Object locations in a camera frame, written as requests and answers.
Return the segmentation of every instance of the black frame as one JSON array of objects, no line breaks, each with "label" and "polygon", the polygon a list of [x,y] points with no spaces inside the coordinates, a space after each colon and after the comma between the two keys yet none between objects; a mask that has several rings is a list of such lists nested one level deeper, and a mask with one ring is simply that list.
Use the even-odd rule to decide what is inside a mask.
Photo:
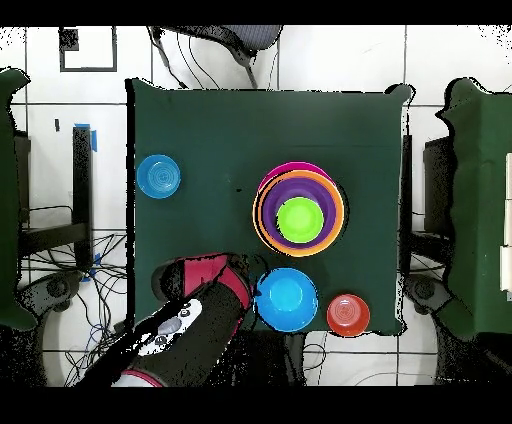
[{"label": "black frame", "polygon": [[30,153],[30,140],[23,131],[14,132],[14,149],[18,168],[18,189],[20,195],[20,221],[29,223],[29,180],[28,180],[28,155]]},{"label": "black frame", "polygon": [[[70,32],[73,33],[73,37],[76,38],[76,45],[69,46],[67,44],[66,35]],[[60,72],[117,72],[117,31],[116,27],[112,27],[112,66],[106,67],[83,67],[83,68],[66,68],[66,51],[77,51],[78,50],[78,30],[76,29],[64,29],[59,28],[59,61],[60,61]]]}]

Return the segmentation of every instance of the dark green tablecloth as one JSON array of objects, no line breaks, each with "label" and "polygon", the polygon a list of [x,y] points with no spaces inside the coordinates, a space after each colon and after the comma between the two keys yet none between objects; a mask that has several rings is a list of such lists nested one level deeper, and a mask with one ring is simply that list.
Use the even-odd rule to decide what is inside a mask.
[{"label": "dark green tablecloth", "polygon": [[[150,277],[163,261],[209,252],[264,255],[305,272],[319,309],[304,330],[327,330],[329,302],[354,293],[369,305],[369,330],[396,334],[401,109],[411,91],[384,93],[168,91],[132,80],[135,167],[151,154],[180,166],[170,198],[135,193],[136,321],[154,312]],[[265,174],[287,161],[322,167],[345,190],[346,232],[306,258],[274,254],[258,238],[251,209]]]},{"label": "dark green tablecloth", "polygon": [[448,275],[455,298],[439,318],[463,340],[483,332],[512,334],[512,302],[500,291],[512,95],[491,94],[480,87],[468,78],[453,81],[441,113],[453,137],[457,168],[450,210],[455,250]]},{"label": "dark green tablecloth", "polygon": [[0,69],[0,325],[18,330],[32,329],[37,324],[32,314],[22,308],[14,297],[18,285],[18,233],[21,228],[10,102],[12,95],[28,81],[25,74],[17,69]]}]

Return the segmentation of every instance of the red cup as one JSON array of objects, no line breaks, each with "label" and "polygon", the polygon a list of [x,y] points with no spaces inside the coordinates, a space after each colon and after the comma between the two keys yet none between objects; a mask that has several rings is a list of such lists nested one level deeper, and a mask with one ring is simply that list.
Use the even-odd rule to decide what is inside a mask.
[{"label": "red cup", "polygon": [[370,322],[370,309],[360,297],[353,294],[337,296],[327,309],[327,323],[331,330],[343,337],[364,333]]}]

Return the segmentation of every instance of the floor tile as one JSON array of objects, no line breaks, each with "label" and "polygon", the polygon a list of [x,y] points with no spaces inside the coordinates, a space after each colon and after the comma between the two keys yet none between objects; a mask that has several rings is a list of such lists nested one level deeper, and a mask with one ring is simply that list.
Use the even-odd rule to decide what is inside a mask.
[{"label": "floor tile", "polygon": [[[412,135],[412,210],[416,213],[425,212],[425,168],[423,150],[430,140],[449,135],[448,127],[435,116],[441,108],[412,107],[408,109],[409,129]],[[413,230],[423,230],[424,217],[413,215]]]},{"label": "floor tile", "polygon": [[30,276],[28,267],[29,267],[28,260],[22,259],[20,275],[18,277],[18,290],[27,286],[31,282],[31,276]]},{"label": "floor tile", "polygon": [[437,355],[400,354],[399,361],[399,386],[424,386],[433,384],[436,375]]},{"label": "floor tile", "polygon": [[[81,62],[82,66],[99,64],[98,57],[91,52],[98,50],[103,43],[110,43],[105,39],[104,30],[104,27],[96,27],[96,39],[91,41],[96,43],[96,49],[84,46],[84,52],[70,52],[80,56],[84,54],[83,59],[74,59],[74,62]],[[78,27],[79,46],[81,31],[84,31],[85,40],[91,28]],[[145,78],[148,81],[151,78],[151,45],[145,27],[117,27],[116,31],[117,72],[60,72],[58,28],[29,28],[29,103],[126,102],[125,78]]]},{"label": "floor tile", "polygon": [[91,324],[99,324],[100,305],[94,283],[80,283],[78,294],[71,299],[71,305],[66,311],[49,313],[44,329],[43,349],[87,350],[93,348],[100,333],[94,332]]},{"label": "floor tile", "polygon": [[303,371],[306,377],[307,386],[318,386],[318,376],[320,375],[320,364],[322,363],[322,353],[304,353]]},{"label": "floor tile", "polygon": [[25,106],[23,105],[11,105],[11,114],[14,119],[15,128],[18,131],[27,130],[27,119]]},{"label": "floor tile", "polygon": [[[0,69],[17,68],[25,70],[25,28],[0,27]],[[25,102],[25,89],[18,90],[13,102]]]},{"label": "floor tile", "polygon": [[419,255],[412,255],[411,257],[411,270],[424,270],[426,268],[431,268],[431,270],[427,271],[418,271],[420,274],[428,275],[429,277],[437,278],[441,280],[443,277],[443,269],[434,269],[438,266],[441,266],[439,262],[433,261],[432,259],[425,258]]},{"label": "floor tile", "polygon": [[505,90],[512,84],[511,42],[512,32],[493,25],[408,25],[406,82],[416,89],[413,104],[443,105],[446,87],[461,77]]},{"label": "floor tile", "polygon": [[325,349],[328,352],[396,352],[396,337],[374,333],[358,337],[338,337],[328,334]]},{"label": "floor tile", "polygon": [[420,315],[404,296],[402,316],[407,329],[400,335],[400,352],[436,353],[437,335],[431,315]]},{"label": "floor tile", "polygon": [[64,387],[71,382],[76,371],[71,361],[77,366],[83,365],[84,354],[80,352],[43,352],[43,366],[49,387]]},{"label": "floor tile", "polygon": [[320,386],[395,386],[396,354],[329,353]]},{"label": "floor tile", "polygon": [[403,82],[403,25],[286,25],[281,89],[382,92]]},{"label": "floor tile", "polygon": [[[126,107],[29,105],[28,118],[31,208],[72,206],[73,126],[90,124],[97,134],[97,151],[92,152],[93,228],[124,228]],[[70,219],[66,208],[31,213],[33,227],[66,224]]]},{"label": "floor tile", "polygon": [[[190,50],[194,57],[192,58],[189,50],[188,36],[180,34],[177,37],[175,32],[165,31],[161,40],[173,74],[185,83],[188,88],[200,89],[201,87],[188,68],[187,63],[204,88],[217,88],[215,83],[197,66],[194,62],[194,58],[201,68],[215,80],[220,88],[251,88],[251,83],[245,68],[239,65],[234,60],[229,50],[221,44],[192,37],[190,39]],[[258,82],[258,87],[261,89],[268,87],[275,52],[276,47],[271,46],[267,50],[258,52],[254,65],[253,62],[251,62],[254,77]],[[166,89],[179,88],[177,81],[170,75],[167,67],[164,66],[160,51],[157,47],[153,47],[153,83],[158,87]]]}]

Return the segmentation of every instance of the blue bowl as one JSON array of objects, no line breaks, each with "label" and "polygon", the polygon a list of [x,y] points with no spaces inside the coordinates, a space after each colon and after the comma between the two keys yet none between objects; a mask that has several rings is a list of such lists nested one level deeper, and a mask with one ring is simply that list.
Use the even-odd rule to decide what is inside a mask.
[{"label": "blue bowl", "polygon": [[153,199],[171,196],[180,181],[180,168],[169,156],[148,156],[137,169],[137,184],[144,194]]},{"label": "blue bowl", "polygon": [[293,333],[306,327],[318,309],[316,288],[309,277],[293,268],[276,268],[257,285],[257,312],[277,331]]}]

